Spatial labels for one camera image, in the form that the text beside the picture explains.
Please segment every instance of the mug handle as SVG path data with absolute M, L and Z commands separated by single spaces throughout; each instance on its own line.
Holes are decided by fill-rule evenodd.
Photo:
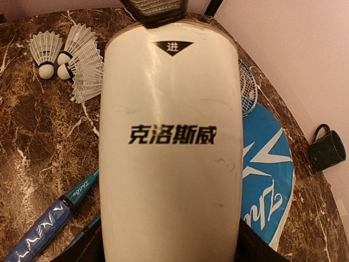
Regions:
M 314 136 L 312 137 L 312 142 L 313 142 L 313 143 L 316 141 L 316 137 L 317 137 L 319 131 L 321 130 L 321 128 L 324 128 L 324 129 L 325 129 L 326 134 L 328 134 L 328 133 L 331 131 L 331 129 L 330 129 L 330 127 L 329 127 L 328 125 L 326 125 L 326 124 L 321 124 L 321 125 L 319 125 L 319 127 L 316 128 L 316 131 L 315 131 Z

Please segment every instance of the racket handle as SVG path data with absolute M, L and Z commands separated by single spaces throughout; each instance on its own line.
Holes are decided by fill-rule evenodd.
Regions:
M 79 232 L 76 237 L 71 241 L 71 243 L 65 248 L 64 251 L 67 251 L 69 248 L 71 248 L 83 235 L 85 232 L 81 231 Z
M 57 200 L 26 232 L 3 262 L 30 262 L 50 243 L 73 212 Z

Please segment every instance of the white shuttlecock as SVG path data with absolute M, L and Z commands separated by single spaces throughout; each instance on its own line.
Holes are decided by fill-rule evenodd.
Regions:
M 30 40 L 29 49 L 39 66 L 39 75 L 42 79 L 50 79 L 53 76 L 55 72 L 53 63 L 62 45 L 59 34 L 49 33 L 48 31 L 45 33 L 39 32 L 38 35 L 33 35 L 33 39 Z
M 69 32 L 67 42 L 65 43 L 64 50 L 59 54 L 57 63 L 59 65 L 65 64 L 72 59 L 72 57 L 90 40 L 94 40 L 97 43 L 97 37 L 94 36 L 95 32 L 91 32 L 91 28 L 86 28 L 86 25 L 74 25 Z
M 78 63 L 73 81 L 74 99 L 78 104 L 85 102 L 102 92 L 103 70 Z
M 103 57 L 99 55 L 97 44 L 94 40 L 90 40 L 83 48 L 81 48 L 72 59 L 58 68 L 58 76 L 62 80 L 73 78 L 76 72 L 76 64 L 84 63 L 98 70 L 103 70 Z

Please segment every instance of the racket strings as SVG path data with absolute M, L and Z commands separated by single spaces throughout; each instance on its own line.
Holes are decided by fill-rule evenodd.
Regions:
M 249 113 L 256 105 L 257 88 L 255 79 L 247 66 L 239 60 L 241 103 L 243 114 Z

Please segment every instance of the black triangle logo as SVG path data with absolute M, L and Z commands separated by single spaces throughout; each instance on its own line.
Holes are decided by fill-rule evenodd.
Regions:
M 170 56 L 175 56 L 193 43 L 184 41 L 159 41 L 153 42 L 153 44 L 164 50 Z

